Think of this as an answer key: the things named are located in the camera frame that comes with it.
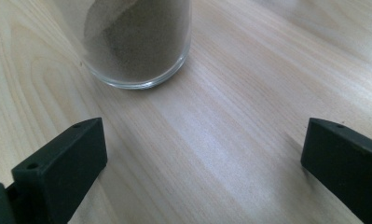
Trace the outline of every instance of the glass base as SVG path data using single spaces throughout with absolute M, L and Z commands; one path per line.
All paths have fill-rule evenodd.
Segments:
M 149 79 L 144 82 L 120 82 L 117 80 L 114 80 L 109 77 L 103 77 L 96 71 L 90 68 L 91 73 L 96 76 L 98 79 L 100 79 L 102 82 L 114 86 L 120 89 L 125 89 L 125 90 L 143 90 L 143 89 L 148 89 L 157 86 L 158 84 L 161 84 L 162 82 L 166 81 L 168 78 L 173 76 L 183 65 L 183 63 L 186 61 L 186 56 L 189 52 L 190 48 L 190 43 L 186 45 L 186 47 L 183 50 L 182 55 L 180 58 L 177 60 L 177 62 L 170 68 L 168 69 L 165 73 L 162 75 Z

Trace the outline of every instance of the transparent container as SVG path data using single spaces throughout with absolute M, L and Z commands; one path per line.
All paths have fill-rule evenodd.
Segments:
M 91 73 L 122 89 L 146 89 L 182 66 L 190 0 L 46 0 Z

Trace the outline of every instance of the wooden table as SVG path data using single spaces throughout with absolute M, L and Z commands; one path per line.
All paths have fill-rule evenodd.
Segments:
M 198 0 L 184 67 L 93 77 L 43 0 L 0 0 L 0 182 L 102 117 L 109 162 L 71 223 L 361 223 L 300 165 L 310 117 L 372 138 L 372 0 Z

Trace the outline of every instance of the black object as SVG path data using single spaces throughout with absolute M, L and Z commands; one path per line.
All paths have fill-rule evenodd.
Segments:
M 301 163 L 364 223 L 372 223 L 372 140 L 341 124 L 310 119 Z
M 67 223 L 107 163 L 102 119 L 73 125 L 0 184 L 0 224 Z

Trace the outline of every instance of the light wood tabletop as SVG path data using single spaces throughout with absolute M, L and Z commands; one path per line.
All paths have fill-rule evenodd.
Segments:
M 145 91 L 92 76 L 44 0 L 0 0 L 0 182 L 96 117 L 70 223 L 361 223 L 300 155 L 309 118 L 372 138 L 372 0 L 193 1 L 186 63 Z

